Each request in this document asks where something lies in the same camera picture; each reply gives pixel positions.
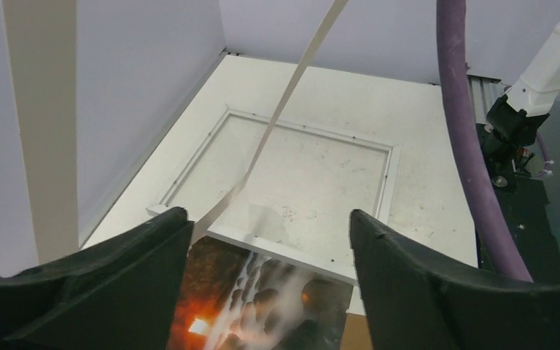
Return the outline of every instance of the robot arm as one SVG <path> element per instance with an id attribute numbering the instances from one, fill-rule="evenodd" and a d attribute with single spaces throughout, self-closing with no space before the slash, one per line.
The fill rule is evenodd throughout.
<path id="1" fill-rule="evenodd" d="M 507 104 L 527 117 L 547 114 L 560 91 L 560 21 L 527 70 L 507 91 Z"/>

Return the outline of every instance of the poster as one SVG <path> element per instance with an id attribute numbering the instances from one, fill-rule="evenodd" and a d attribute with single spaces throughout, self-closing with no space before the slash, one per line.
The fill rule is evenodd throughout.
<path id="1" fill-rule="evenodd" d="M 205 237 L 190 250 L 167 350 L 338 350 L 352 285 Z"/>

